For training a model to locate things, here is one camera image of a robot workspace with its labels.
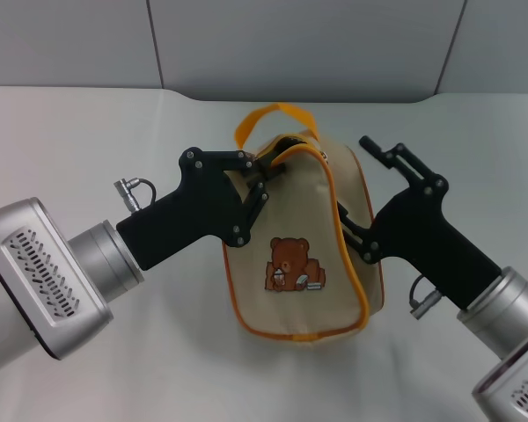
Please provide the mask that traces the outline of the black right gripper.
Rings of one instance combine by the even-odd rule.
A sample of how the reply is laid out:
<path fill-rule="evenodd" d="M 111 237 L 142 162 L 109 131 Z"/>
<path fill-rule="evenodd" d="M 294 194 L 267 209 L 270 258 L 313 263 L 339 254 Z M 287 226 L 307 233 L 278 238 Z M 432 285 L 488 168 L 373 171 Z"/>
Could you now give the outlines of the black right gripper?
<path fill-rule="evenodd" d="M 409 187 L 395 195 L 365 229 L 337 203 L 346 244 L 373 265 L 384 258 L 406 260 L 457 308 L 467 308 L 502 274 L 502 269 L 444 218 L 448 182 L 404 143 L 382 150 L 369 136 L 359 145 Z"/>

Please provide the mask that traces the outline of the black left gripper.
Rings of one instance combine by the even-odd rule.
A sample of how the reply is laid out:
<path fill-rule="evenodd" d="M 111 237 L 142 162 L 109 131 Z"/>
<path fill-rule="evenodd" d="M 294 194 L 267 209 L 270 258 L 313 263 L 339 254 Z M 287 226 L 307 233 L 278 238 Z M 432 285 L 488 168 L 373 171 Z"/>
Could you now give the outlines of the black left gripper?
<path fill-rule="evenodd" d="M 179 186 L 116 224 L 140 269 L 157 266 L 205 236 L 215 236 L 231 247 L 248 244 L 268 202 L 268 191 L 263 181 L 257 181 L 242 200 L 227 173 L 273 179 L 286 172 L 285 164 L 272 165 L 274 158 L 273 153 L 258 158 L 243 150 L 184 151 Z"/>

